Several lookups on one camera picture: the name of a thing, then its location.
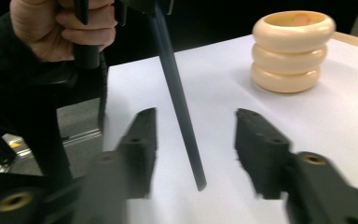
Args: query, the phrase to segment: stack of rings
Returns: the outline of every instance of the stack of rings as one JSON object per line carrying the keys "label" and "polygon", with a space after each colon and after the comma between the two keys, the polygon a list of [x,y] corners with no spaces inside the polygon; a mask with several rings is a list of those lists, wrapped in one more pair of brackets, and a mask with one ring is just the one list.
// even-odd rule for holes
{"label": "stack of rings", "polygon": [[269,91],[309,89],[320,77],[325,43],[335,31],[333,19],[320,12],[284,11],[261,18],[253,28],[253,81]]}

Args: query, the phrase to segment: hand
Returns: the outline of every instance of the hand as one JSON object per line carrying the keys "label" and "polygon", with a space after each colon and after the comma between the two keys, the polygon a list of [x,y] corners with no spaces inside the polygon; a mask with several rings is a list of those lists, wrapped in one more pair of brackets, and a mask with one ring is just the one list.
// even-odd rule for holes
{"label": "hand", "polygon": [[74,0],[11,0],[14,34],[41,62],[74,59],[73,43],[102,50],[116,36],[114,0],[89,0],[89,24],[75,16]]}

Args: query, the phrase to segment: person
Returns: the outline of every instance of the person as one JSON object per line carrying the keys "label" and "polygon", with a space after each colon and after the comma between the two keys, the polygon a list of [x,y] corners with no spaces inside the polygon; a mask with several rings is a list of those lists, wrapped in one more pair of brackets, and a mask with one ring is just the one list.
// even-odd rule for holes
{"label": "person", "polygon": [[89,0],[84,25],[75,16],[74,0],[11,0],[0,17],[0,95],[26,88],[49,64],[72,61],[74,43],[100,50],[111,45],[117,25],[113,4]]}

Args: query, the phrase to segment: wooden edge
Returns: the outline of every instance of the wooden edge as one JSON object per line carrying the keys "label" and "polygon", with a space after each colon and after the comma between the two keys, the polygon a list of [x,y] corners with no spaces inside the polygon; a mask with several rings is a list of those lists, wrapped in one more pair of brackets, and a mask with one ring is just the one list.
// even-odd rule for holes
{"label": "wooden edge", "polygon": [[335,32],[332,38],[358,47],[358,36],[346,35],[339,32]]}

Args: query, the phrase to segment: white surface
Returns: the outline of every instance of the white surface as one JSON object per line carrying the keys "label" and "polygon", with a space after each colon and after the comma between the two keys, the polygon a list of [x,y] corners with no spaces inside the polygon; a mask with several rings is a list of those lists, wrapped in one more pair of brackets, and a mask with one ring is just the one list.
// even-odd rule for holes
{"label": "white surface", "polygon": [[254,110],[292,142],[329,158],[358,188],[358,48],[330,40],[319,82],[308,91],[264,91],[250,79],[248,35],[177,52],[207,187],[198,192],[159,58],[110,67],[105,150],[136,113],[156,107],[158,157],[147,200],[129,202],[131,223],[288,223],[284,200],[257,199],[234,149],[235,112]]}

